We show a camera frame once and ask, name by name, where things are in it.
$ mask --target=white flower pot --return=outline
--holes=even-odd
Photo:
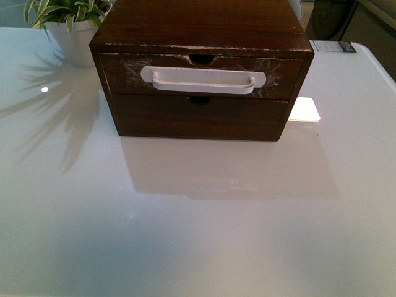
[[[69,36],[66,23],[46,23],[48,31],[58,43],[66,60],[78,67],[93,67],[89,43],[97,28],[89,20],[73,24],[72,36]]]

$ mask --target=box top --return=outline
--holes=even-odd
[[[117,0],[91,47],[117,53],[313,56],[288,0]]]

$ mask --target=drawer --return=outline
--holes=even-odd
[[[288,102],[260,98],[123,95],[110,109],[121,136],[278,140]]]
[[[276,100],[289,100],[304,62],[300,59],[241,58],[206,54],[124,53],[100,53],[100,61],[112,94],[179,95],[175,91],[157,90],[141,78],[140,72],[144,66],[162,66],[263,72],[267,78],[265,85],[255,88],[252,93],[243,97]]]

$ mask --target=bottom drawer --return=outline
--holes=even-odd
[[[260,98],[112,95],[121,136],[269,140],[282,133],[287,101]]]

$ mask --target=spider plant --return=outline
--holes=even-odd
[[[73,24],[90,20],[94,26],[101,25],[101,18],[110,8],[110,0],[27,0],[24,7],[24,20],[29,22],[32,9],[37,16],[32,22],[33,28],[44,28],[47,22],[66,23],[69,35]]]

